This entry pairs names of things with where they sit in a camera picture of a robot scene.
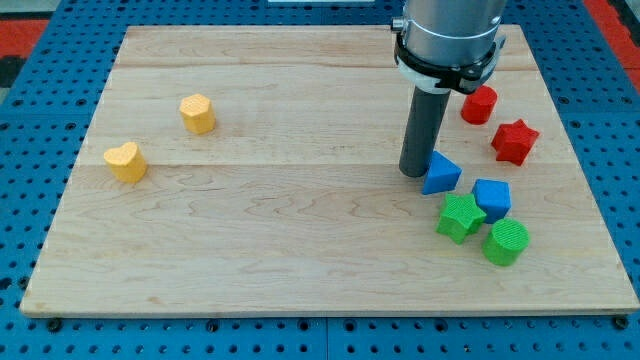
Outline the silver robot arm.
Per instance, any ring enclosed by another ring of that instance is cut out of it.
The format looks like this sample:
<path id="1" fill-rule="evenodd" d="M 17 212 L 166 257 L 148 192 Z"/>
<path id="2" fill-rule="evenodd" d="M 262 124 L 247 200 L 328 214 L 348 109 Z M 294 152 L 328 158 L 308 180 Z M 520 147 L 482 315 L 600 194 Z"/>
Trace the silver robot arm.
<path id="1" fill-rule="evenodd" d="M 494 72 L 506 0 L 407 0 L 391 20 L 400 73 L 423 92 L 471 94 Z"/>

